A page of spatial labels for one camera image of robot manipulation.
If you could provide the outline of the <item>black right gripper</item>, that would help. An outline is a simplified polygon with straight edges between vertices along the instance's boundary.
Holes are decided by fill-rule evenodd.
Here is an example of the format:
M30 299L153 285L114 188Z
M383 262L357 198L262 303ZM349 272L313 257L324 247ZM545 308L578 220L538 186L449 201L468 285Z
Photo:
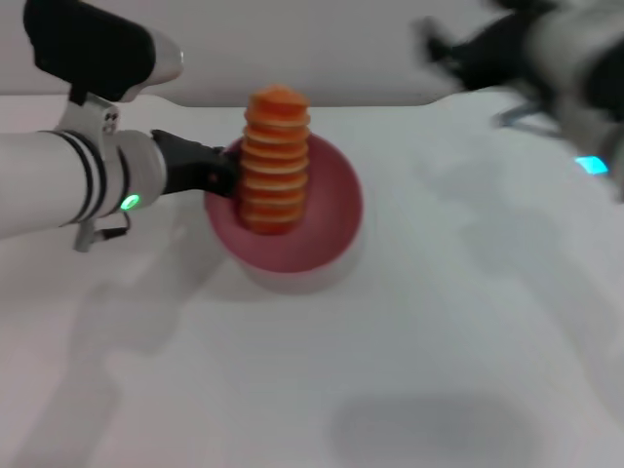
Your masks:
M538 93L542 80L528 63L525 40L540 16L536 9L515 11L454 46L434 18L417 19L413 28L426 60L447 62L448 73L465 90L523 83Z

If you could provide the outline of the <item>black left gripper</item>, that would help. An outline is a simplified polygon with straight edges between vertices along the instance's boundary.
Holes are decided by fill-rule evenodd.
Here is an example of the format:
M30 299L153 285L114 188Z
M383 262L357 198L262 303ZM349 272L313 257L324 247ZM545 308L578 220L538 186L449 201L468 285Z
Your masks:
M162 154L166 182L163 195L202 190L232 198L241 177L241 152L207 146L162 130L151 131Z

